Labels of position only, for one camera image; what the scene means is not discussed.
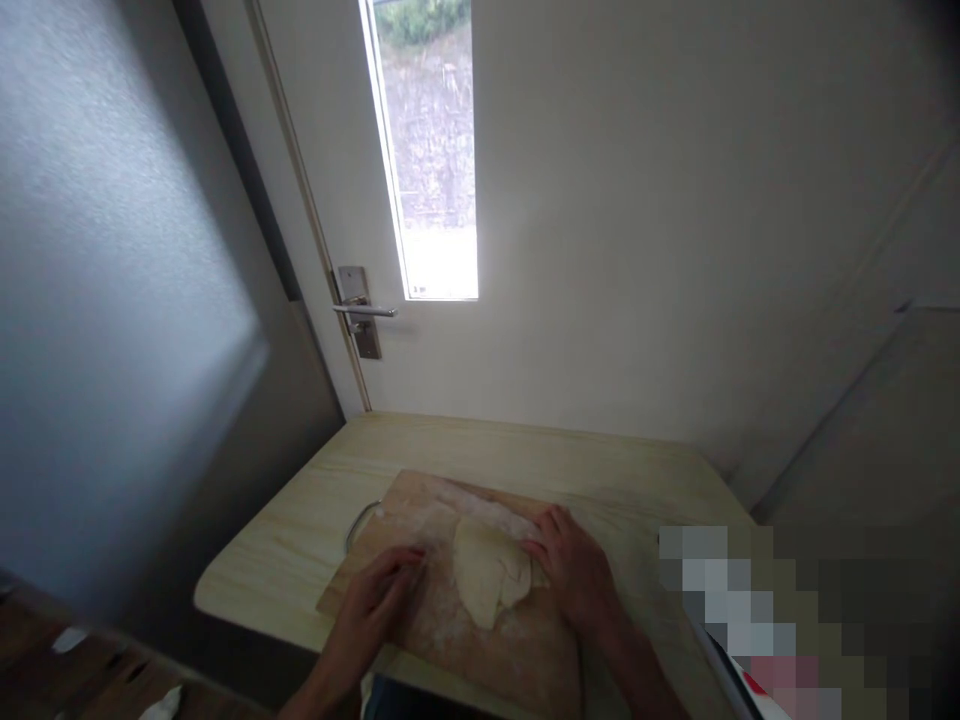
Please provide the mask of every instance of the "table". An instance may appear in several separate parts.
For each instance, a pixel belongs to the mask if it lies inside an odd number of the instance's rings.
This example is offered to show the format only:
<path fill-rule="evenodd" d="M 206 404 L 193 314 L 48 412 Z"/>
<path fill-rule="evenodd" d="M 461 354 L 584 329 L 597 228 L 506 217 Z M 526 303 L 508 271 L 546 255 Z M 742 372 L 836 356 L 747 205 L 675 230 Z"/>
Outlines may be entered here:
<path fill-rule="evenodd" d="M 419 415 L 351 420 L 227 545 L 197 584 L 198 609 L 320 651 L 332 622 L 314 606 L 343 559 L 344 533 L 404 469 L 567 505 L 606 550 L 631 617 L 650 636 L 693 718 L 732 711 L 679 599 L 659 584 L 660 525 L 753 521 L 683 445 Z M 601 659 L 583 652 L 584 716 L 628 717 Z M 529 713 L 387 647 L 374 665 L 402 682 L 508 718 Z"/>

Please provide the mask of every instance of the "wooden cutting board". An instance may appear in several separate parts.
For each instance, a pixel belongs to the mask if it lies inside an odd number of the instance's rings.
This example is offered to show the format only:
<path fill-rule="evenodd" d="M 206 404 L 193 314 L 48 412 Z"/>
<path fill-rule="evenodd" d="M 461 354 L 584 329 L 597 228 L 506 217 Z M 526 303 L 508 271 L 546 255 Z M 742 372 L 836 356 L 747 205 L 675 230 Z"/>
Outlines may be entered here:
<path fill-rule="evenodd" d="M 382 550 L 426 546 L 424 577 L 391 642 L 539 715 L 579 718 L 577 639 L 549 591 L 532 588 L 500 614 L 493 630 L 481 630 L 460 603 L 453 577 L 453 536 L 463 515 L 521 539 L 538 532 L 530 519 L 546 507 L 519 495 L 403 470 L 354 537 L 317 610 L 336 617 L 350 579 Z"/>

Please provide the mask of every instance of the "narrow window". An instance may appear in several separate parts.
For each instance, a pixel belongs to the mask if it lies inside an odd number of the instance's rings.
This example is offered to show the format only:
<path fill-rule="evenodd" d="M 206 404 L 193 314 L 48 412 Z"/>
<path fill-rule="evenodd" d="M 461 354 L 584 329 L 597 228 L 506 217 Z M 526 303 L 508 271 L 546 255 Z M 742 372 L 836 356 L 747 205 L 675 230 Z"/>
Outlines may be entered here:
<path fill-rule="evenodd" d="M 470 0 L 360 0 L 408 300 L 475 300 Z"/>

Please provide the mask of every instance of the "bread dough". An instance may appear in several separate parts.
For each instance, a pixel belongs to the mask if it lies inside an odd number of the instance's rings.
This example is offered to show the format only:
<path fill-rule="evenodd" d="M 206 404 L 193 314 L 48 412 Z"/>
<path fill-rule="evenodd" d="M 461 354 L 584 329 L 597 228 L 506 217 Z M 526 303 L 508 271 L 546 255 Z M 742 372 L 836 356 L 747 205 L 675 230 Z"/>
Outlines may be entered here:
<path fill-rule="evenodd" d="M 492 630 L 504 608 L 530 592 L 530 557 L 516 540 L 464 516 L 453 539 L 453 576 L 460 602 L 477 627 Z"/>

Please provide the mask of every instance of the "foliage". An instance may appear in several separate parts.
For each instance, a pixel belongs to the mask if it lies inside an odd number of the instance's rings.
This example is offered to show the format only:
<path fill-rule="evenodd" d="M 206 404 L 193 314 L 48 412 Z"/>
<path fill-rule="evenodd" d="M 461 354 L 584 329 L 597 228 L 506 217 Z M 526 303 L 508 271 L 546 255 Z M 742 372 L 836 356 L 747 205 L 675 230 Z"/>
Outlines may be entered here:
<path fill-rule="evenodd" d="M 426 45 L 470 20 L 470 0 L 400 0 L 374 6 L 380 39 L 395 47 Z"/>

